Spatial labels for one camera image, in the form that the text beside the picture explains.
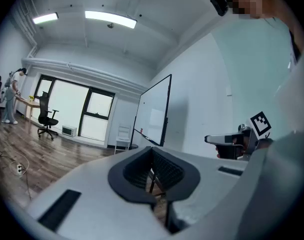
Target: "power outlet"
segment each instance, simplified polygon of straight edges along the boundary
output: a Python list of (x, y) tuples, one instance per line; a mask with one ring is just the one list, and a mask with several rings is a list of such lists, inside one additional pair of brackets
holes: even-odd
[(19, 176), (23, 174), (23, 166), (20, 163), (18, 163), (16, 166), (16, 173)]

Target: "ceiling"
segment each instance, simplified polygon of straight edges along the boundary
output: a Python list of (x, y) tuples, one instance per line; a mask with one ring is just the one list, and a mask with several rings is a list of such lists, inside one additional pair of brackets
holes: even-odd
[[(39, 24), (47, 43), (100, 48), (160, 70), (222, 20), (210, 0), (25, 0), (33, 17), (57, 12), (56, 21)], [(135, 29), (85, 19), (84, 11), (136, 19)]]

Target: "whiteboard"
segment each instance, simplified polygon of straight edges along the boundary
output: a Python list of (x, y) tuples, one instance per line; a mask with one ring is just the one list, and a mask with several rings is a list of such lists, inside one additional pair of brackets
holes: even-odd
[(167, 113), (172, 75), (170, 74), (141, 95), (134, 129), (160, 145)]

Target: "whiteboard stand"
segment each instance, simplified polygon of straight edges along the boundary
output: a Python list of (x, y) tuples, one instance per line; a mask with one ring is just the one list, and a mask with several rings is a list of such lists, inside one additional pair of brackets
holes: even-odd
[(132, 149), (132, 142), (133, 142), (133, 136), (134, 136), (135, 122), (136, 122), (136, 116), (135, 116), (135, 119), (134, 119), (134, 125), (133, 125), (133, 131), (132, 131), (132, 138), (131, 138), (131, 143), (130, 143), (130, 150)]
[(168, 122), (168, 117), (166, 117), (165, 120), (164, 120), (164, 126), (163, 126), (163, 132), (162, 132), (162, 140), (161, 140), (160, 147), (164, 146), (165, 134), (166, 134), (166, 128), (167, 128), (167, 122)]

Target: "camera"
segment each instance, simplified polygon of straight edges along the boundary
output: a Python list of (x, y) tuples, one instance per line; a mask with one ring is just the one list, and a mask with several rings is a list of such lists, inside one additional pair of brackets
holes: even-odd
[(215, 7), (219, 16), (224, 16), (228, 11), (228, 6), (226, 0), (210, 0)]

